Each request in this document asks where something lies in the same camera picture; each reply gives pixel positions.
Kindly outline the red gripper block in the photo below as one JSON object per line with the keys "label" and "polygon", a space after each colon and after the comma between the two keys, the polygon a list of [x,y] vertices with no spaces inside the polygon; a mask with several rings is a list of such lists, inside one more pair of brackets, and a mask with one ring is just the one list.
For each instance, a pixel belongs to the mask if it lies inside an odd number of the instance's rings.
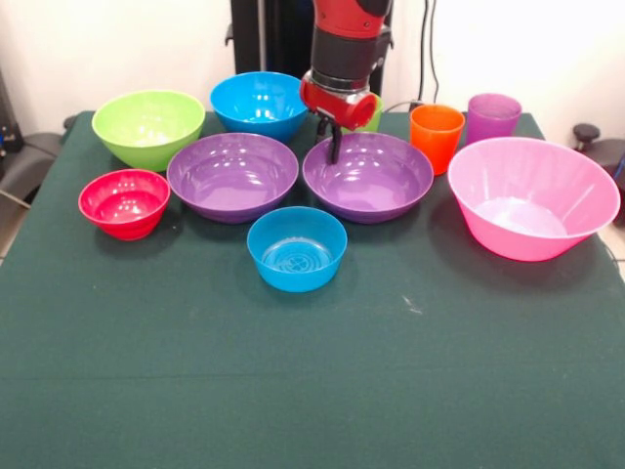
{"label": "red gripper block", "polygon": [[353,131],[366,125],[377,107],[376,95],[368,86],[359,91],[331,89],[315,81],[312,70],[302,78],[300,97],[310,111],[321,115],[315,134],[317,142],[326,139],[329,119],[332,121],[329,165],[336,164],[339,159],[343,137],[341,127]]}

